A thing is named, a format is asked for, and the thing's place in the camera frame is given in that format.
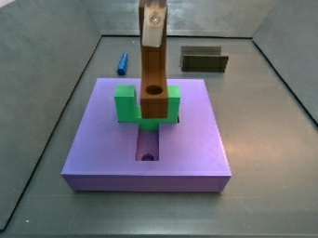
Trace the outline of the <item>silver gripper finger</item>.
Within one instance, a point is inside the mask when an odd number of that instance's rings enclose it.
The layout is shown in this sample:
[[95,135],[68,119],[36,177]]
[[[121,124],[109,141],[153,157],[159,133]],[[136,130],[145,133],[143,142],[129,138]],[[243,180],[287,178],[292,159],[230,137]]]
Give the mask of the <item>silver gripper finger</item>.
[[167,0],[144,0],[141,4],[141,46],[159,47],[167,18]]

